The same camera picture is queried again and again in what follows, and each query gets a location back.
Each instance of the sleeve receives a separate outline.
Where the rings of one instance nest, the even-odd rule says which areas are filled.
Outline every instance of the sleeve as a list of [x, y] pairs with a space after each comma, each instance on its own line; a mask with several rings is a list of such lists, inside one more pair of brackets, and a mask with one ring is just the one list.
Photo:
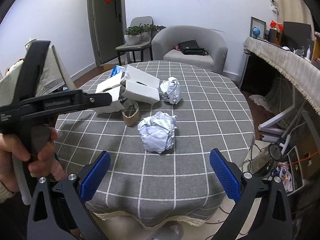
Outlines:
[[0, 181], [0, 203], [3, 203], [8, 198], [13, 197], [14, 193], [7, 190], [7, 188]]

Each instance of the black handbag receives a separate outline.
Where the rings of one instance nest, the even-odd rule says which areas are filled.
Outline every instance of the black handbag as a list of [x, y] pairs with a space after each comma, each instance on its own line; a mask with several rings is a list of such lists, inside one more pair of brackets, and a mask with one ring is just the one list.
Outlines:
[[180, 51], [184, 55], [207, 55], [204, 48], [200, 48], [196, 40], [184, 41], [178, 44]]

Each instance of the door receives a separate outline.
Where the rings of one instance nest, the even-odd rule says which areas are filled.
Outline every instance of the door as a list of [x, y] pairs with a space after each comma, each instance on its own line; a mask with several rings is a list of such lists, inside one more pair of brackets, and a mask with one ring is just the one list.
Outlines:
[[97, 55], [100, 58], [99, 63], [103, 64], [116, 58], [115, 48], [124, 44], [121, 0], [92, 0], [92, 10]]

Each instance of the potted plant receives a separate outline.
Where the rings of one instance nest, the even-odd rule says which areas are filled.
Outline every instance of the potted plant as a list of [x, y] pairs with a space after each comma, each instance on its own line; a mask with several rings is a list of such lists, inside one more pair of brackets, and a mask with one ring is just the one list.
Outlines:
[[159, 31], [165, 29], [166, 27], [165, 26], [156, 26], [156, 28], [157, 28], [157, 31], [159, 32]]
[[151, 28], [150, 28], [150, 24], [145, 24], [143, 26], [141, 26], [141, 41], [149, 41], [151, 38]]
[[156, 36], [156, 34], [163, 30], [165, 27], [164, 26], [158, 26], [158, 25], [154, 25], [154, 24], [151, 24], [149, 29], [150, 31], [152, 32], [152, 37]]
[[127, 45], [136, 45], [141, 40], [141, 26], [128, 27], [124, 40]]

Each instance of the orange cable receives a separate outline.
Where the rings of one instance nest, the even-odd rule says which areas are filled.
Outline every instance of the orange cable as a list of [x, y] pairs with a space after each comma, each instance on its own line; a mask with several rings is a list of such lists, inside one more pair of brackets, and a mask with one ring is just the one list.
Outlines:
[[315, 153], [313, 153], [312, 155], [310, 155], [308, 158], [304, 158], [304, 159], [302, 159], [302, 160], [299, 160], [299, 161], [297, 161], [297, 162], [294, 162], [294, 163], [289, 163], [289, 164], [286, 164], [286, 163], [281, 163], [281, 165], [283, 165], [283, 166], [290, 166], [290, 165], [294, 165], [294, 164], [297, 164], [297, 163], [299, 163], [299, 162], [303, 162], [303, 161], [306, 161], [306, 160], [308, 160], [308, 159], [310, 159], [311, 157], [313, 157], [313, 156], [315, 156], [317, 153], [319, 153], [320, 151], [317, 151], [317, 152], [315, 152]]

